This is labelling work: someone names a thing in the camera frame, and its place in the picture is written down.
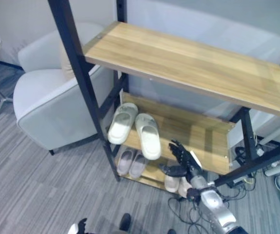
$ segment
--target floor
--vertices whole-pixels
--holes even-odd
[[[22,74],[0,65],[0,89],[10,95]],[[236,193],[227,187],[219,190],[224,195]],[[12,105],[4,106],[0,115],[0,234],[66,234],[72,223],[85,217],[87,232],[108,234],[117,229],[125,212],[132,216],[133,234],[165,234],[170,228],[187,233],[189,225],[168,208],[171,197],[124,178],[116,182],[98,140],[62,147],[51,156],[16,127]],[[229,205],[248,233],[280,233],[280,192],[272,177],[257,173],[256,189]],[[192,205],[184,201],[182,207],[186,217]],[[201,223],[213,233],[206,222]]]

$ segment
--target white slipper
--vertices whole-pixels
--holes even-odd
[[[192,188],[192,186],[191,186],[190,183],[188,183],[187,179],[185,177],[182,177],[181,181],[180,181],[180,186],[179,186],[179,189],[178,189],[179,195],[186,198],[187,197],[187,190],[191,189],[191,188]]]
[[[133,179],[140,177],[143,171],[145,170],[145,167],[148,162],[149,161],[143,156],[142,152],[138,151],[130,167],[129,175]]]
[[[130,102],[124,103],[116,109],[108,133],[110,143],[120,145],[126,141],[138,112],[137,106]]]
[[[148,114],[138,114],[135,127],[141,140],[143,156],[148,160],[156,160],[161,155],[161,146],[157,123]]]
[[[119,156],[119,161],[117,165],[118,174],[122,176],[128,174],[134,159],[134,155],[135,149],[126,148],[126,150],[122,151],[122,153]]]
[[[180,186],[180,178],[179,177],[170,177],[168,175],[165,176],[165,189],[170,193],[175,193]]]

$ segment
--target shoe rack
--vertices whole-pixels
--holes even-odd
[[[122,94],[122,102],[134,103],[140,113],[152,115],[158,125],[162,150],[161,158],[150,161],[141,178],[137,181],[153,187],[164,188],[165,176],[158,169],[158,164],[167,164],[168,160],[176,160],[168,149],[172,138],[181,142],[187,150],[193,150],[205,170],[220,175],[229,173],[226,135],[235,126],[234,123],[195,114],[128,93]],[[137,150],[141,149],[135,125],[133,125],[124,145]]]
[[[102,145],[116,179],[114,158],[119,145],[112,150],[104,135],[101,120],[116,103],[123,88],[123,102],[135,103],[140,112],[151,114],[159,127],[162,157],[174,157],[168,150],[172,138],[179,140],[199,157],[205,170],[220,177],[221,186],[252,173],[280,159],[280,146],[258,157],[253,139],[250,108],[280,116],[280,66],[215,48],[195,41],[171,36],[125,23],[127,0],[117,0],[118,21],[112,23],[88,44],[81,47],[68,0],[48,0],[78,85],[90,111]],[[89,77],[94,64],[122,72],[114,78],[115,86],[99,106]],[[180,110],[128,92],[128,74],[186,89],[243,106],[231,119],[219,119]],[[226,135],[241,120],[246,164],[229,171]],[[127,146],[140,149],[136,130],[132,129]],[[139,182],[163,188],[163,175],[151,162]]]

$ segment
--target robotic arm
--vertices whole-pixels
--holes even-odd
[[[172,142],[169,148],[180,166],[162,165],[160,169],[168,176],[185,176],[187,181],[190,181],[192,188],[187,191],[188,200],[194,200],[197,203],[217,234],[248,234],[238,225],[232,212],[224,205],[217,188],[209,185],[202,176],[201,164],[196,155],[188,152],[180,142],[176,140]]]

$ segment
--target wooden shelf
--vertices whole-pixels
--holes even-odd
[[[222,175],[229,172],[226,134],[233,128],[233,123],[194,114],[126,93],[123,94],[123,102],[132,102],[138,106],[141,113],[149,113],[155,118],[163,158],[175,160],[168,149],[170,140],[175,138],[186,149],[195,152],[205,170]],[[124,145],[141,149],[140,139],[134,127]]]
[[[84,46],[86,60],[280,116],[280,66],[114,22]]]

